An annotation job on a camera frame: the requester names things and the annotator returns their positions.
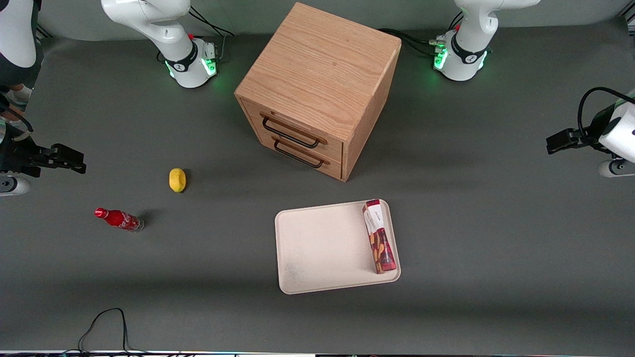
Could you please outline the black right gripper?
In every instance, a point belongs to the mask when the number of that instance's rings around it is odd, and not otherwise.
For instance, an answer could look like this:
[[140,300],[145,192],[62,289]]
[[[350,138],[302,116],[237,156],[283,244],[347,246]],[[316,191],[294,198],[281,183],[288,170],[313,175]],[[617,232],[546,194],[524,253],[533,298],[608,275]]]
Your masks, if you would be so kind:
[[70,169],[79,174],[86,173],[84,154],[63,144],[54,144],[50,149],[41,148],[26,132],[1,118],[1,172],[40,177],[41,169],[48,168],[49,161],[61,169]]

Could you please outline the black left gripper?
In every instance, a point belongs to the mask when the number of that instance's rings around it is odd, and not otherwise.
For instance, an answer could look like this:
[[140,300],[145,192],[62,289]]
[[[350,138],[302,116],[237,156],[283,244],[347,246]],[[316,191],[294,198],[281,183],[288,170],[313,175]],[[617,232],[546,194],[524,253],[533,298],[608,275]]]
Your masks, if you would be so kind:
[[556,152],[582,148],[585,145],[589,145],[592,148],[605,148],[603,144],[599,142],[600,137],[603,135],[606,127],[609,125],[615,110],[615,103],[610,104],[607,108],[599,111],[590,126],[583,128],[584,138],[581,140],[581,133],[578,129],[567,128],[562,131],[546,138],[546,149],[549,155],[553,155]]

